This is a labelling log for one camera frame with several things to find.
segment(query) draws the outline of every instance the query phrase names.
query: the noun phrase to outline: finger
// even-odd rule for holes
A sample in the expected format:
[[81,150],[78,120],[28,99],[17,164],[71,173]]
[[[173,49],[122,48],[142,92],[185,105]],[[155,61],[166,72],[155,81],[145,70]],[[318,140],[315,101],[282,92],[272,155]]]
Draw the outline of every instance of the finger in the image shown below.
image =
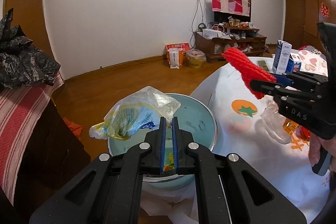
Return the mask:
[[326,149],[333,157],[336,157],[336,137],[332,138],[331,140],[324,140],[318,137],[318,140],[324,149]]
[[331,158],[331,163],[330,163],[330,166],[329,166],[329,170],[336,172],[336,158],[335,157]]
[[308,158],[310,161],[310,165],[314,166],[320,160],[320,149],[321,143],[317,136],[313,133],[310,134],[310,144],[309,144],[309,154]]

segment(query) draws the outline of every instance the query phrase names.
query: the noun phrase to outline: pink heart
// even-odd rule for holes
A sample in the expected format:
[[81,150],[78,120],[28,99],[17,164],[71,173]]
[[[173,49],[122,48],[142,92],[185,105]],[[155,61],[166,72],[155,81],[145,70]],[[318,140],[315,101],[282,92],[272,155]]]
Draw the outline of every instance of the pink heart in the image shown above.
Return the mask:
[[314,66],[316,66],[316,62],[317,62],[317,59],[316,58],[312,58],[312,59],[309,59],[310,63],[312,63]]

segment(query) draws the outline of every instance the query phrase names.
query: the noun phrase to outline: silver screw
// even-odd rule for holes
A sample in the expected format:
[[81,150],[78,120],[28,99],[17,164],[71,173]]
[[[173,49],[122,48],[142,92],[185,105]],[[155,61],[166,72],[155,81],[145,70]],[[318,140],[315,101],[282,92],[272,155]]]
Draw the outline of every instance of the silver screw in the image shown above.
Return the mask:
[[199,148],[199,145],[198,145],[198,143],[190,143],[190,144],[188,144],[188,147],[190,149],[195,150],[195,149]]
[[239,156],[237,154],[230,154],[228,158],[231,161],[237,161],[237,160],[239,160]]
[[107,153],[100,154],[100,156],[99,156],[100,161],[107,161],[107,160],[109,160],[109,158],[110,158],[110,155],[107,154]]
[[141,143],[139,144],[139,147],[143,150],[146,150],[150,147],[151,145],[149,143]]

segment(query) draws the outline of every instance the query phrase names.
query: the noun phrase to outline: pink striped cloth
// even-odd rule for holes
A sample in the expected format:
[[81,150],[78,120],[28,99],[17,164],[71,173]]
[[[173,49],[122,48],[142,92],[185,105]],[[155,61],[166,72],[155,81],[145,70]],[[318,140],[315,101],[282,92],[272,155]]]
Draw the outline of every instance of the pink striped cloth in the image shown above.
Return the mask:
[[0,186],[12,204],[26,145],[51,94],[61,85],[58,73],[54,86],[40,84],[0,93]]

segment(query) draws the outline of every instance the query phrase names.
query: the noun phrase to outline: orange cloth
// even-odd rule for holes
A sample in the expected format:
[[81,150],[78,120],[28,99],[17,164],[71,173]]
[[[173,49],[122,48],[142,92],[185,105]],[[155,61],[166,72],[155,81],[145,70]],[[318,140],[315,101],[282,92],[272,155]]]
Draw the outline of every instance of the orange cloth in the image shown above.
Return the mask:
[[83,130],[83,126],[80,126],[80,125],[78,125],[74,122],[71,122],[65,117],[63,117],[63,121],[66,123],[68,128],[70,128],[70,130],[77,137],[77,139],[81,140],[81,133],[82,133],[82,130]]

